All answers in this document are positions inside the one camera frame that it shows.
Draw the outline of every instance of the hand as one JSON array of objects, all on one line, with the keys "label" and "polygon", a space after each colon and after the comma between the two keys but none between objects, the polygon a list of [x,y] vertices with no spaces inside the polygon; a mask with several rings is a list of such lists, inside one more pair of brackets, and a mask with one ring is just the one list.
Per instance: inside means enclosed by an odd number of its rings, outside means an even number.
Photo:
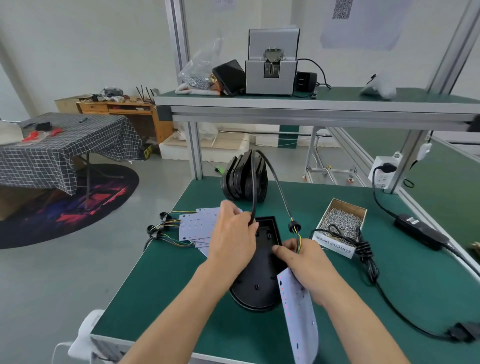
[{"label": "hand", "polygon": [[343,281],[322,247],[313,240],[302,238],[299,254],[296,253],[295,238],[285,240],[282,246],[274,245],[272,250],[288,265],[302,286],[310,291],[313,300],[320,305],[323,305],[323,299],[335,292]]},{"label": "hand", "polygon": [[224,200],[220,204],[207,261],[228,280],[229,286],[251,261],[257,248],[258,222],[248,226],[250,218],[250,212],[240,213],[231,201]]}]

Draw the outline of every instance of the checkered tablecloth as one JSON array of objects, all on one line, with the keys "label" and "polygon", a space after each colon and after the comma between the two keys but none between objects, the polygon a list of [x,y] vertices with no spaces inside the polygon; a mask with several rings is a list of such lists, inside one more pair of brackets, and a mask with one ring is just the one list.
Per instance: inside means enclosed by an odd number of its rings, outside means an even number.
[{"label": "checkered tablecloth", "polygon": [[[22,122],[51,122],[62,132],[29,145],[0,146],[0,184],[16,187],[58,188],[72,195],[77,177],[72,157],[87,152],[117,161],[138,159],[142,141],[122,115],[47,113]],[[33,127],[23,129],[27,136]]]}]

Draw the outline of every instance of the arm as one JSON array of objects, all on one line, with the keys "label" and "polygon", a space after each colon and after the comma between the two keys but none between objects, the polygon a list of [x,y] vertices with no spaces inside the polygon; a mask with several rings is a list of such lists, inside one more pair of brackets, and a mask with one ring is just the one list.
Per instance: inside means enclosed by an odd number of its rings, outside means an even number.
[{"label": "arm", "polygon": [[295,239],[274,246],[315,302],[328,313],[335,331],[353,364],[409,363],[378,317],[343,280],[317,242]]},{"label": "arm", "polygon": [[121,364],[188,363],[195,344],[218,301],[255,253],[258,223],[239,213],[230,201],[210,239],[208,259],[123,357]]}]

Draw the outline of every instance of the box of screws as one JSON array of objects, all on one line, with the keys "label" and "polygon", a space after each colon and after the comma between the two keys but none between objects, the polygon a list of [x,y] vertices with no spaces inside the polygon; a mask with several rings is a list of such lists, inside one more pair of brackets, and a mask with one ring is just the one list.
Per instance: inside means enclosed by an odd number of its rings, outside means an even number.
[{"label": "box of screws", "polygon": [[[334,198],[316,228],[329,230],[330,225],[334,224],[342,235],[356,239],[357,228],[362,229],[366,214],[367,209]],[[355,253],[355,246],[325,231],[315,231],[312,239],[350,259]]]}]

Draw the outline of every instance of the desk drawer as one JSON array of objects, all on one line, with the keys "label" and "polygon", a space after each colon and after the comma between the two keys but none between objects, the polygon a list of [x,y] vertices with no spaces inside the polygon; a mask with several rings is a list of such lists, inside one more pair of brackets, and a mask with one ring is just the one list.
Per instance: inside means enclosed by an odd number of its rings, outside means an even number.
[{"label": "desk drawer", "polygon": [[108,114],[108,106],[106,104],[83,104],[79,103],[82,112],[87,114],[89,112]]}]

